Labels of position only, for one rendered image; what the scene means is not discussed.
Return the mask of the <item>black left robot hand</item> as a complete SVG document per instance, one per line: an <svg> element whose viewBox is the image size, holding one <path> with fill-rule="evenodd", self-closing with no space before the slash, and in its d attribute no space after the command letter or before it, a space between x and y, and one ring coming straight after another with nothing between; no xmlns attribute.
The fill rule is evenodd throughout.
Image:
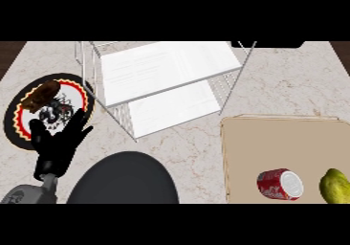
<svg viewBox="0 0 350 245"><path fill-rule="evenodd" d="M37 119L30 121L31 145L38 153L38 160L34 171L34 178L44 180L47 174L62 177L67 173L74 159L80 143L92 131L87 124L84 111L78 109L61 132L52 135L43 122Z"/></svg>

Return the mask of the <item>beige wooden tray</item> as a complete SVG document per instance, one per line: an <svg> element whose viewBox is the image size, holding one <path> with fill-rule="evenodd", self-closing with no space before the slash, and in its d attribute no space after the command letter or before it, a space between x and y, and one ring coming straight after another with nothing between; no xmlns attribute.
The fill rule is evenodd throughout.
<svg viewBox="0 0 350 245"><path fill-rule="evenodd" d="M262 172L287 168L303 180L296 201L324 201L319 182L335 168L350 181L350 123L337 118L241 115L220 124L226 197L231 203L272 203L257 188Z"/></svg>

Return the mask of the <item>red soda can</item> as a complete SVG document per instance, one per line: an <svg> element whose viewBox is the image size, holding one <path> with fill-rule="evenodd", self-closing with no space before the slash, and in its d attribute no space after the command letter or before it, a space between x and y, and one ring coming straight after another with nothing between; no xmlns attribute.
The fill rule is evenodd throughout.
<svg viewBox="0 0 350 245"><path fill-rule="evenodd" d="M269 199L298 200L303 196L303 180L288 168L279 168L260 173L257 188Z"/></svg>

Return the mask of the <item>brown bread piece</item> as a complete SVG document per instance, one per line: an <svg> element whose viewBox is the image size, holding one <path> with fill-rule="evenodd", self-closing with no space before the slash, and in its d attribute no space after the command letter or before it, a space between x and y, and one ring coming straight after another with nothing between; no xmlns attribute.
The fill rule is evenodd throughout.
<svg viewBox="0 0 350 245"><path fill-rule="evenodd" d="M21 102L21 106L31 113L35 113L55 98L61 89L61 83L49 80L34 91L30 97Z"/></svg>

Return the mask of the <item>dark grey round pan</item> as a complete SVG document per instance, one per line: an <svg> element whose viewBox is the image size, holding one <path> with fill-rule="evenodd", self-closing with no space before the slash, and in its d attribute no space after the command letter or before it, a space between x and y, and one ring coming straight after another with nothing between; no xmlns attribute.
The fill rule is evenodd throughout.
<svg viewBox="0 0 350 245"><path fill-rule="evenodd" d="M68 204L177 204L173 177L148 154L123 151L83 174Z"/></svg>

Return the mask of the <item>green pear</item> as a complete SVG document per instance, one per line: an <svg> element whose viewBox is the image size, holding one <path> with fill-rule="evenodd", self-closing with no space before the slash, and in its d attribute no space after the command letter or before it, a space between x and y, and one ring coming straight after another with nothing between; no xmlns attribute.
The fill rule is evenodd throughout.
<svg viewBox="0 0 350 245"><path fill-rule="evenodd" d="M327 171L319 190L328 204L350 204L350 182L338 169L331 168Z"/></svg>

